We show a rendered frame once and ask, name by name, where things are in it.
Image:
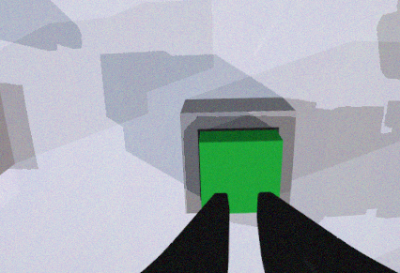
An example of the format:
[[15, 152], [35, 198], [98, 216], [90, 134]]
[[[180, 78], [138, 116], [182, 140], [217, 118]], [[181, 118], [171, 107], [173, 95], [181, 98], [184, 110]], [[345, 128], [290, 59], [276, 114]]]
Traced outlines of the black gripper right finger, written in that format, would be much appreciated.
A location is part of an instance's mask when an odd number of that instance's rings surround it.
[[265, 273], [396, 273], [272, 191], [257, 194], [257, 233]]

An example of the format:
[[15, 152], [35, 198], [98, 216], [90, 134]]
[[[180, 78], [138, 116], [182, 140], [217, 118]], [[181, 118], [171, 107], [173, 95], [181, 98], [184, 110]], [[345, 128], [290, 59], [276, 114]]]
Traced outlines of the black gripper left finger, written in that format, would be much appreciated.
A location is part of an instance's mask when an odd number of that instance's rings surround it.
[[227, 273], [229, 230], [229, 198], [215, 193], [141, 273]]

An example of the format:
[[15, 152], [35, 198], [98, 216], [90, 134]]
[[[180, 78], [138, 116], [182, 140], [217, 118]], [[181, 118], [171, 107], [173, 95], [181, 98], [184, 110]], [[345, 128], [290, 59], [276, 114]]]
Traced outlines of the green button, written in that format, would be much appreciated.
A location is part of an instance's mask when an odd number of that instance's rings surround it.
[[257, 194], [289, 205], [297, 111], [283, 97], [186, 99], [180, 111], [186, 214], [226, 193], [230, 214], [257, 213]]

